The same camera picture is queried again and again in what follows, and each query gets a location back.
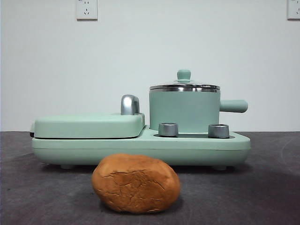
appliance foot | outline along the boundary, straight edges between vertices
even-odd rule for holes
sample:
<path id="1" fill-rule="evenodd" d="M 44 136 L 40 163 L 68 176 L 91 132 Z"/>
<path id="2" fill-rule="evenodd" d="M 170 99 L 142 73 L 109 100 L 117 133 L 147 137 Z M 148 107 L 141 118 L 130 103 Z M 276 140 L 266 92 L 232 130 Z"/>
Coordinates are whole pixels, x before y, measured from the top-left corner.
<path id="1" fill-rule="evenodd" d="M 73 169 L 75 165 L 60 165 L 60 167 L 64 170 Z"/>
<path id="2" fill-rule="evenodd" d="M 211 166 L 214 170 L 219 170 L 219 171 L 224 171 L 226 170 L 227 166 L 225 165 L 214 165 L 214 166 Z"/>

silver handle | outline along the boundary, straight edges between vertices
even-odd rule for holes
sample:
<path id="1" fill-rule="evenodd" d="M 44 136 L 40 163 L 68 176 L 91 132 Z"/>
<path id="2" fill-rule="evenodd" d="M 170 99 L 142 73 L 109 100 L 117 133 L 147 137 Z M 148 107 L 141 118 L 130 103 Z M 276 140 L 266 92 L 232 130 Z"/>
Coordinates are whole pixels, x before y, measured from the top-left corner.
<path id="1" fill-rule="evenodd" d="M 140 100 L 134 95 L 124 95 L 121 100 L 121 115 L 140 113 Z"/>

appliance base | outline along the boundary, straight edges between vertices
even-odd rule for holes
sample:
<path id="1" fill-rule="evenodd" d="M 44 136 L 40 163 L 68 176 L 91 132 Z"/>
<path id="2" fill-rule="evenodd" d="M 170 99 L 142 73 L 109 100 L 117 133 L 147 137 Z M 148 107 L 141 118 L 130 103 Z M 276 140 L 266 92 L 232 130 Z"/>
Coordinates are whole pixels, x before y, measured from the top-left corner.
<path id="1" fill-rule="evenodd" d="M 34 154 L 44 163 L 72 168 L 98 165 L 115 153 L 143 154 L 169 165 L 208 165 L 217 169 L 243 163 L 251 149 L 250 139 L 230 132 L 231 138 L 209 138 L 207 133 L 160 137 L 144 127 L 138 137 L 122 139 L 32 139 Z"/>

silver knob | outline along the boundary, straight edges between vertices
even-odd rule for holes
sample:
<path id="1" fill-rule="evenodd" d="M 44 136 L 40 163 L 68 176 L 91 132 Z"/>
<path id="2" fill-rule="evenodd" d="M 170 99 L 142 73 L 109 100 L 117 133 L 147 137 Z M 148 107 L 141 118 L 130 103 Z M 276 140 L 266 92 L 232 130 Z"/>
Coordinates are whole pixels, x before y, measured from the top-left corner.
<path id="1" fill-rule="evenodd" d="M 208 137 L 229 138 L 229 127 L 226 124 L 208 125 Z"/>
<path id="2" fill-rule="evenodd" d="M 177 123 L 160 123 L 158 125 L 158 135 L 163 137 L 176 137 L 178 135 Z"/>

pot handle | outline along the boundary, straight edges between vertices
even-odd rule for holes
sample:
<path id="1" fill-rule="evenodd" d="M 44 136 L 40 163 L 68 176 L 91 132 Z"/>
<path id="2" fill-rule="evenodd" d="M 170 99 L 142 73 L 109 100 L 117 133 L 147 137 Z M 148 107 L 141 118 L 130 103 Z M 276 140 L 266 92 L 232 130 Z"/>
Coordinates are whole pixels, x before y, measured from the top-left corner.
<path id="1" fill-rule="evenodd" d="M 221 100 L 221 112 L 244 113 L 247 109 L 248 103 L 245 100 Z"/>

